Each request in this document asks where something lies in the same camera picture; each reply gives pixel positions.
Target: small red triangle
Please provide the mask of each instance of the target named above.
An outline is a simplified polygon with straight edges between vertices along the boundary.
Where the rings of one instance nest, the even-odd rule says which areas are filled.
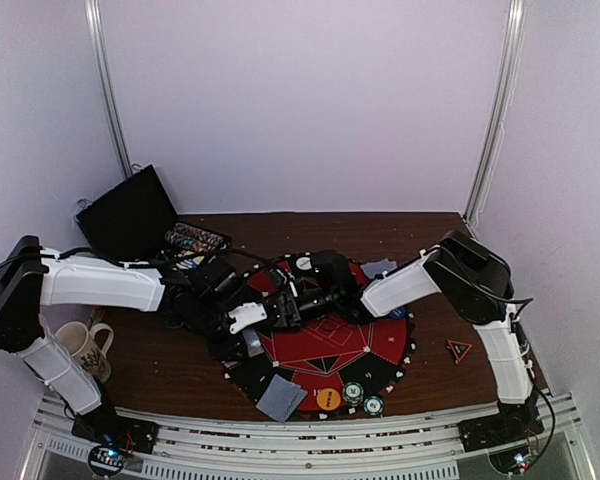
[[[472,347],[473,345],[471,345],[470,343],[456,342],[455,340],[447,340],[447,348],[451,350],[453,357],[456,359],[456,365],[458,365],[462,360],[464,360],[464,357],[467,356],[467,353],[469,353],[469,350],[471,350]]]

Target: mug handle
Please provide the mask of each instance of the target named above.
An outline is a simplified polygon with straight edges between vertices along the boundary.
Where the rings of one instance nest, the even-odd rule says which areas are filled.
[[[113,343],[113,328],[111,328],[106,323],[98,323],[98,324],[94,325],[93,327],[91,327],[91,330],[89,330],[89,334],[91,335],[91,338],[94,339],[94,341],[95,341],[96,333],[98,333],[100,330],[107,330],[109,332],[109,335],[107,336],[107,339],[105,340],[104,345],[100,349],[102,351],[102,354],[106,357],[107,352],[109,351],[109,348],[111,348],[111,344]]]

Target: red poker mat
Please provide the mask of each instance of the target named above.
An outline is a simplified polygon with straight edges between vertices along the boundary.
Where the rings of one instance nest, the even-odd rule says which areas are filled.
[[[316,283],[313,270],[307,267],[306,254],[289,255],[278,264],[291,272],[298,282]],[[358,284],[369,282],[356,262],[350,261],[349,265]],[[261,292],[274,290],[264,272],[256,270],[246,275],[254,289]],[[296,410],[301,416],[355,413],[362,407],[351,408],[344,401],[338,409],[324,412],[317,405],[316,397],[324,388],[342,392],[348,382],[361,384],[365,397],[383,396],[393,390],[404,376],[408,354],[415,349],[411,338],[413,324],[406,309],[396,311],[393,316],[401,318],[353,325],[332,313],[311,320],[296,331],[259,332],[265,353],[240,363],[225,364],[225,378],[257,403],[277,374],[308,392]]]

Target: metal frame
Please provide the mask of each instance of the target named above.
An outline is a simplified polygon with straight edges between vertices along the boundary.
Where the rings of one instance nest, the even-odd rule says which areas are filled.
[[[496,95],[493,100],[491,118],[489,119],[489,127],[482,147],[480,163],[464,213],[465,221],[471,226],[477,224],[477,215],[489,189],[491,173],[500,147],[502,122],[511,99],[515,73],[518,67],[525,6],[526,0],[510,0],[509,21],[502,49]]]
[[[580,439],[577,435],[580,416],[571,395],[551,398],[551,404],[557,415],[556,431],[571,432],[574,439]],[[136,454],[134,465],[125,469],[129,475],[156,480],[453,480],[458,478],[457,460],[498,450],[466,453],[457,429],[462,420],[497,412],[495,404],[365,421],[286,424],[118,411],[160,426],[153,454]],[[542,404],[539,411],[545,425],[549,425],[549,409]],[[72,422],[63,413],[62,401],[46,395],[30,432],[30,448],[23,457],[17,478],[38,479],[46,452],[85,461],[93,444],[71,436],[71,426]],[[547,436],[549,429],[546,430],[541,438]],[[595,476],[587,475],[588,456],[583,443],[570,442],[572,456],[580,465],[581,478],[595,480]]]
[[[89,35],[91,36],[93,53],[96,57],[96,64],[98,66],[98,74],[100,76],[100,85],[102,87],[102,95],[104,97],[111,138],[116,149],[118,163],[120,163],[122,174],[124,175],[124,178],[129,178],[133,175],[133,167],[129,160],[129,153],[122,131],[122,123],[120,122],[120,115],[113,93],[113,82],[111,81],[111,71],[109,70],[109,61],[107,59],[102,19],[100,18],[100,1],[85,0],[85,8],[87,11]]]

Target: box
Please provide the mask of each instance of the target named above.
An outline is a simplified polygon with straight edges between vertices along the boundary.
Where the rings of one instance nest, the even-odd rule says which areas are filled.
[[[94,250],[121,261],[173,258],[231,245],[226,235],[179,221],[153,165],[102,195],[76,220]]]

